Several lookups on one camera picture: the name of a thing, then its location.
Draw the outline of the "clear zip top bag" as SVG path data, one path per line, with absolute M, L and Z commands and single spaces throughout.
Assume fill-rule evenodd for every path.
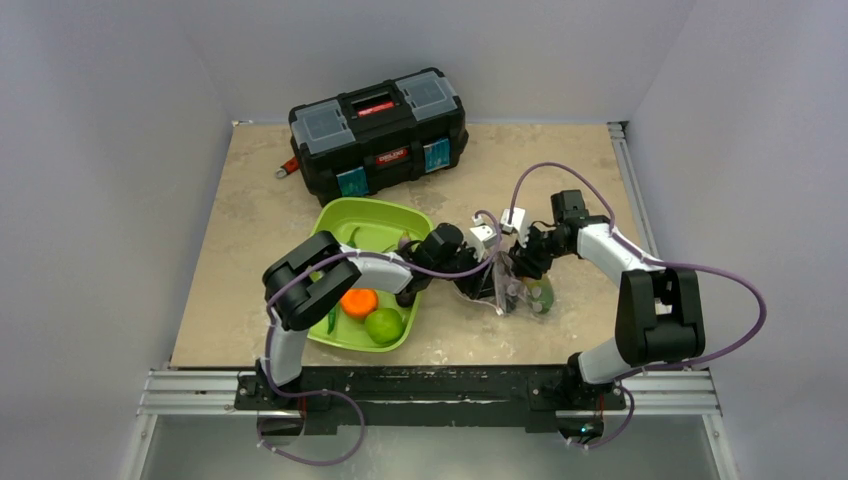
M 466 299 L 488 305 L 500 316 L 522 309 L 536 316 L 548 314 L 556 301 L 549 278 L 518 277 L 513 266 L 507 253 L 498 252 L 484 270 L 453 283 Z

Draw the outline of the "black fake grapes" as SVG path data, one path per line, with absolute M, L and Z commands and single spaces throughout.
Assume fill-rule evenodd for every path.
M 506 265 L 498 265 L 495 268 L 493 282 L 500 315 L 513 312 L 522 298 L 524 284 L 512 275 L 511 269 Z

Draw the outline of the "orange green fake mango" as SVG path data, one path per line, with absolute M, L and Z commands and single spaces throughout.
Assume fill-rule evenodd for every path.
M 527 278 L 525 285 L 530 308 L 536 314 L 547 314 L 555 303 L 555 294 L 547 276 L 541 279 Z

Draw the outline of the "green fake apple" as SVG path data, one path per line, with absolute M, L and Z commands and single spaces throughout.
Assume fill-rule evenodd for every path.
M 378 345 L 389 345 L 398 341 L 405 332 L 403 316 L 392 308 L 378 308 L 364 321 L 366 333 Z

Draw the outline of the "green plastic tray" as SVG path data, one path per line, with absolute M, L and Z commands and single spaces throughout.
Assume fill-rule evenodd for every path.
M 403 205 L 364 197 L 343 197 L 323 208 L 313 231 L 328 231 L 340 243 L 346 245 L 351 231 L 356 226 L 361 227 L 357 236 L 359 249 L 384 253 L 396 248 L 398 240 L 404 235 L 412 240 L 424 239 L 434 224 L 426 214 Z M 337 326 L 332 334 L 326 333 L 327 317 L 324 317 L 311 327 L 308 338 L 318 343 L 358 352 L 382 353 L 398 348 L 412 329 L 423 295 L 418 294 L 411 306 L 401 307 L 396 303 L 393 293 L 384 290 L 376 290 L 376 293 L 379 297 L 379 308 L 392 308 L 403 316 L 405 332 L 395 343 L 374 343 L 366 333 L 364 321 L 349 318 L 340 307 Z

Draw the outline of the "orange fake fruit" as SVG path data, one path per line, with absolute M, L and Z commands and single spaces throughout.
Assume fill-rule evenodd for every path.
M 379 308 L 379 297 L 373 289 L 350 289 L 339 304 L 345 315 L 361 321 Z

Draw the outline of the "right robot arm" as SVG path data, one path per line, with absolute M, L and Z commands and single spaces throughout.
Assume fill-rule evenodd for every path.
M 552 224 L 534 225 L 509 250 L 517 277 L 541 279 L 554 260 L 575 255 L 604 273 L 618 288 L 613 336 L 572 355 L 560 389 L 584 407 L 606 393 L 621 375 L 658 362 L 700 356 L 706 346 L 700 288 L 694 270 L 663 267 L 658 259 L 619 236 L 604 215 L 592 215 L 578 190 L 551 197 Z

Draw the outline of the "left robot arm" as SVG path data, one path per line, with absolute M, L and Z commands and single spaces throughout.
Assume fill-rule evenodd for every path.
M 477 218 L 468 232 L 442 223 L 418 241 L 387 253 L 354 248 L 319 231 L 262 274 L 270 318 L 259 395 L 272 408 L 297 399 L 308 331 L 351 289 L 374 289 L 415 300 L 432 280 L 478 280 L 495 259 L 500 228 Z

